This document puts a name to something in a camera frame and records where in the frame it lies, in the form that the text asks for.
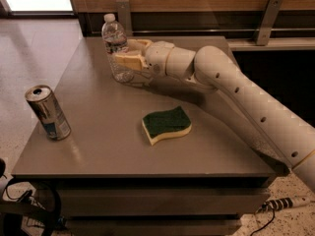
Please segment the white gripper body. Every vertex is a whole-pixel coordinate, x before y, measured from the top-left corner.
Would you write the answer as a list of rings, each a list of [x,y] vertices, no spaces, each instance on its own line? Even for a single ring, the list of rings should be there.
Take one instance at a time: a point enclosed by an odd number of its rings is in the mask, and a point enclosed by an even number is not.
[[[174,44],[165,41],[152,43],[146,50],[146,62],[153,76],[166,76],[166,62]]]

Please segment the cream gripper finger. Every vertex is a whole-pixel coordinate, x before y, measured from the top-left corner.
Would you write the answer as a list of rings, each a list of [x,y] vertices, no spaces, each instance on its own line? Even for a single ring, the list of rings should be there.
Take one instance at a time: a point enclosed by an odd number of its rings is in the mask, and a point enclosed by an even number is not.
[[[117,64],[135,71],[147,68],[146,59],[140,51],[115,53],[114,60]]]
[[[149,39],[128,39],[127,42],[130,51],[139,51],[141,54],[145,54],[146,50],[153,43]]]

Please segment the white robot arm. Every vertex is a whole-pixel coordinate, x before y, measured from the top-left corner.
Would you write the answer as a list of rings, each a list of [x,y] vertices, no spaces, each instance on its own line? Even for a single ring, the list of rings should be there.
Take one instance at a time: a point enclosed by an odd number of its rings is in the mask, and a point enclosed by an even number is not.
[[[220,48],[206,42],[130,39],[112,55],[115,65],[146,79],[171,77],[202,93],[219,91],[237,107],[294,174],[315,191],[315,129],[248,79]]]

